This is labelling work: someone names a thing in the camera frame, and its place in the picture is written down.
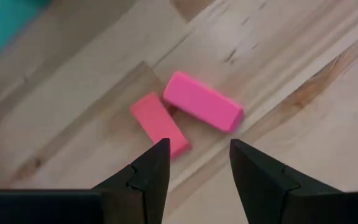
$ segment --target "black plastic part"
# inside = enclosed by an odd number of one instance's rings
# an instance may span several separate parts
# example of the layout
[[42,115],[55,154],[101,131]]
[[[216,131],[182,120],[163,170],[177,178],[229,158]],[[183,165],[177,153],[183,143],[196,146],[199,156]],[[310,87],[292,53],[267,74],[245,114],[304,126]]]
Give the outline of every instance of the black plastic part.
[[238,139],[230,160],[250,224],[358,223],[358,193],[342,193]]
[[169,173],[163,139],[91,190],[0,190],[0,223],[159,224]]

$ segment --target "teal object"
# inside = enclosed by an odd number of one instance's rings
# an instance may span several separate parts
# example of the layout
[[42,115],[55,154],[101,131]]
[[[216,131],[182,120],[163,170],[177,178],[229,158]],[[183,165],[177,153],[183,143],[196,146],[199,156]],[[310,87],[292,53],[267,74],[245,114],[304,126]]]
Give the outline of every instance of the teal object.
[[0,0],[0,50],[49,3],[49,0]]

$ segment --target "pink block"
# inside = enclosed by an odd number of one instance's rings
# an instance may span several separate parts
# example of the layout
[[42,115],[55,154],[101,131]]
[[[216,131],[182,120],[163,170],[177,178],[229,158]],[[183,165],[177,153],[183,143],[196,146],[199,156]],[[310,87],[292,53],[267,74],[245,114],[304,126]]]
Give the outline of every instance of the pink block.
[[161,103],[158,95],[149,93],[134,105],[131,112],[155,143],[163,138],[171,142],[171,158],[190,149],[190,144]]
[[233,132],[244,118],[242,106],[191,79],[183,72],[173,74],[163,98],[227,133]]

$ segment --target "foam block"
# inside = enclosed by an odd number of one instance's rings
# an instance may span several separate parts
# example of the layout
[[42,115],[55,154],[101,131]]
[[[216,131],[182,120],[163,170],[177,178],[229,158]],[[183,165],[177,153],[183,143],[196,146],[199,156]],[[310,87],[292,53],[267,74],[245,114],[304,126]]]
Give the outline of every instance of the foam block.
[[227,133],[233,132],[244,118],[241,105],[183,72],[173,74],[163,98],[173,106]]
[[172,159],[190,149],[189,142],[156,93],[152,92],[141,98],[131,106],[131,112],[154,144],[163,138],[170,139]]

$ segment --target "pink eraser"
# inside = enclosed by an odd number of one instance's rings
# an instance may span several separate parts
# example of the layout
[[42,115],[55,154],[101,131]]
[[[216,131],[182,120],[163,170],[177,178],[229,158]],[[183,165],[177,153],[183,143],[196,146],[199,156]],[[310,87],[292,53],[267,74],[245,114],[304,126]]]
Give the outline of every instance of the pink eraser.
[[173,106],[227,133],[233,132],[244,117],[242,106],[183,72],[173,74],[163,98]]
[[190,149],[190,144],[161,103],[158,95],[149,93],[131,106],[131,112],[153,143],[170,139],[171,158]]

